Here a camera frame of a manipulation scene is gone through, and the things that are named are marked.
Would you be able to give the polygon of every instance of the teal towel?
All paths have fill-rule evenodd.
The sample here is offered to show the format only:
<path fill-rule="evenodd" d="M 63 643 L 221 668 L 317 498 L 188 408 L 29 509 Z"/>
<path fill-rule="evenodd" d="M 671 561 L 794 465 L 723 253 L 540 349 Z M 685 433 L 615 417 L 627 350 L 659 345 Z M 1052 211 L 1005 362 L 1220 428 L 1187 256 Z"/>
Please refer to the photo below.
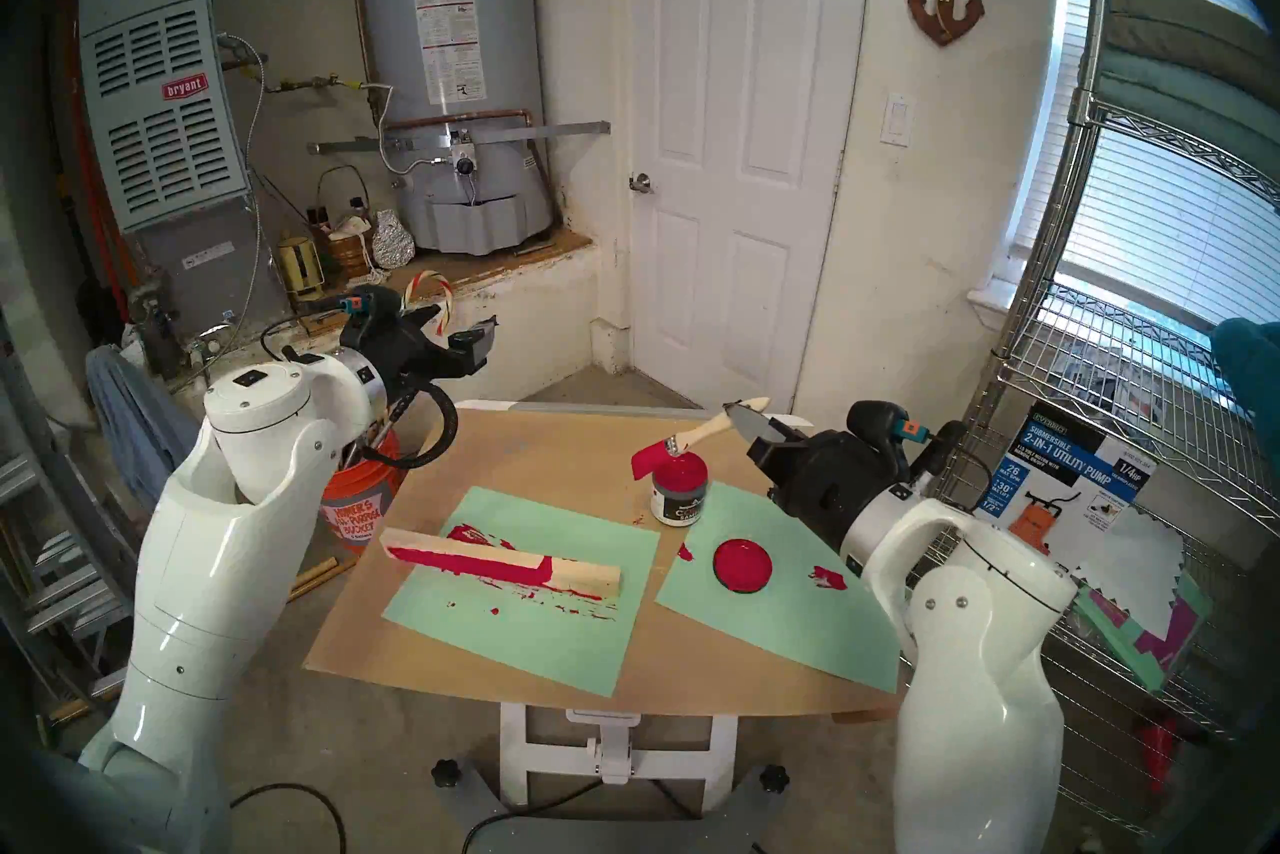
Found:
<path fill-rule="evenodd" d="M 1258 444 L 1280 476 L 1280 323 L 1224 320 L 1210 339 L 1222 378 L 1239 403 L 1253 414 Z"/>

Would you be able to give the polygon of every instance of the light switch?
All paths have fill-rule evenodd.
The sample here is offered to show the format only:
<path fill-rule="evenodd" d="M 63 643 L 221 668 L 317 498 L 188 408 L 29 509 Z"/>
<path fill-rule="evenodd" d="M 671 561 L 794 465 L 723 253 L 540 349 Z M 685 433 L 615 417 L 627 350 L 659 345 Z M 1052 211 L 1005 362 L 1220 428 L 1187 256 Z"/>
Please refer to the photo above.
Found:
<path fill-rule="evenodd" d="M 884 123 L 881 125 L 881 143 L 911 146 L 911 122 L 915 108 L 911 101 L 897 92 L 891 92 L 884 102 Z"/>

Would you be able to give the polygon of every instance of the black knob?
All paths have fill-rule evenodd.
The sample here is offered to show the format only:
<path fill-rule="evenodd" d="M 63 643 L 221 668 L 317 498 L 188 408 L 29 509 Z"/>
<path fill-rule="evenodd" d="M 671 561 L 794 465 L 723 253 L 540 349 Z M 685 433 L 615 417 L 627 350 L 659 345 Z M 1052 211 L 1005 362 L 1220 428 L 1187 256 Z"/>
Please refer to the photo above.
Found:
<path fill-rule="evenodd" d="M 458 767 L 458 762 L 453 758 L 435 762 L 435 767 L 431 768 L 431 781 L 435 782 L 436 789 L 452 789 L 462 781 L 462 769 Z"/>
<path fill-rule="evenodd" d="M 782 795 L 791 784 L 790 776 L 787 776 L 787 769 L 781 764 L 765 764 L 764 771 L 760 772 L 760 785 L 764 786 L 764 791 L 773 793 L 776 795 Z"/>

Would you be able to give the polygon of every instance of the wooden tabletop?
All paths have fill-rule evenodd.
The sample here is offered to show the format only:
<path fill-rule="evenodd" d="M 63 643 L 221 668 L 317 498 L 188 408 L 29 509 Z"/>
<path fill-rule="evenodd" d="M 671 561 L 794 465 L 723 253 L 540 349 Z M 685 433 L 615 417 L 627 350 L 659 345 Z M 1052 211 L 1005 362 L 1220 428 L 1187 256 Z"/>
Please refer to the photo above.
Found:
<path fill-rule="evenodd" d="M 690 420 L 585 412 L 461 410 L 458 437 L 439 461 L 411 471 L 387 526 L 438 533 L 474 485 L 660 534 L 644 602 L 611 698 L 530 675 L 383 620 L 413 567 L 375 543 L 351 571 L 305 666 L 415 691 L 556 709 L 652 716 L 882 718 L 899 699 L 737 640 L 654 602 L 684 531 L 649 513 L 649 483 L 631 478 L 631 455 Z M 699 444 L 712 479 L 764 494 L 768 480 L 728 431 Z"/>

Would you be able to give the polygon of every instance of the water heater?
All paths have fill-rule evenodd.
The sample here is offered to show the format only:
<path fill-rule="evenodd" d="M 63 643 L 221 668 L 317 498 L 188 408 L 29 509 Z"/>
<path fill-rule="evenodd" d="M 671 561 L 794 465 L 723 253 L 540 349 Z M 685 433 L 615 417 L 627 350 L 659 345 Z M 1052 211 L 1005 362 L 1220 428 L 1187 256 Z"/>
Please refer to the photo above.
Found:
<path fill-rule="evenodd" d="M 485 255 L 552 223 L 524 141 L 499 132 L 543 122 L 534 0 L 365 0 L 371 72 L 396 87 L 387 114 L 393 165 L 436 159 L 398 179 L 419 247 Z"/>

